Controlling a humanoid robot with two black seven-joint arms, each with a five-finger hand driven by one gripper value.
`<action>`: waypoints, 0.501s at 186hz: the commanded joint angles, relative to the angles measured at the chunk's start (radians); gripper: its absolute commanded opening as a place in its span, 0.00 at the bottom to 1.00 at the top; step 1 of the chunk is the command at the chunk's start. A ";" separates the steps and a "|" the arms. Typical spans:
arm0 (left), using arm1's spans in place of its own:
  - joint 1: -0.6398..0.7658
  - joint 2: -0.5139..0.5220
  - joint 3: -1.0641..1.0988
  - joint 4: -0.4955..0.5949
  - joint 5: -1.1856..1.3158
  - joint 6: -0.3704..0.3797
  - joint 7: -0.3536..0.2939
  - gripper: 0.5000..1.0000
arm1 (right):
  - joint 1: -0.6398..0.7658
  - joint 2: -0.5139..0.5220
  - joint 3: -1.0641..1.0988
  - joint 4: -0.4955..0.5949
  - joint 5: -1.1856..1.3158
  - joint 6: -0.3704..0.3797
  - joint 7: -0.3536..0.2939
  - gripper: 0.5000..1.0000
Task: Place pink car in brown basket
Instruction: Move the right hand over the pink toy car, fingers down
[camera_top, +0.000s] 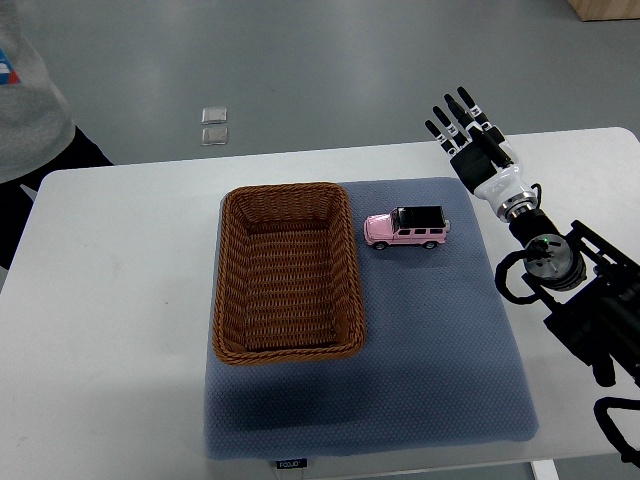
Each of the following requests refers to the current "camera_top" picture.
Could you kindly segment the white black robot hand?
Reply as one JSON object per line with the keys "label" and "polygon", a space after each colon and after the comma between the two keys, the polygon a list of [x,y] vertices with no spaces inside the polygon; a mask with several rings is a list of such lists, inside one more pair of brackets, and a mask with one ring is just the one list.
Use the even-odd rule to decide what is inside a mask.
{"label": "white black robot hand", "polygon": [[457,93],[469,112],[450,94],[445,94],[444,100],[465,133],[439,106],[432,108],[433,113],[454,143],[431,120],[424,124],[450,156],[458,178],[472,195],[490,205],[499,220],[514,220],[537,208],[538,194],[522,179],[523,165],[502,131],[496,126],[488,129],[488,117],[463,86],[457,88]]}

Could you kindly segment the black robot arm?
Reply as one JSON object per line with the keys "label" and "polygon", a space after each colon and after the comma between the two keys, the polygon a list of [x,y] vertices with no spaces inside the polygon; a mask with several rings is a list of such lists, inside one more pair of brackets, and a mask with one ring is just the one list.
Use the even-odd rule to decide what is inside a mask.
{"label": "black robot arm", "polygon": [[580,221],[560,233],[541,208],[541,186],[524,182],[517,154],[468,91],[458,87],[444,100],[427,130],[468,192],[490,205],[520,245],[496,267],[499,293],[516,305],[542,302],[548,330],[599,385],[614,385],[616,365],[637,379],[638,264]]}

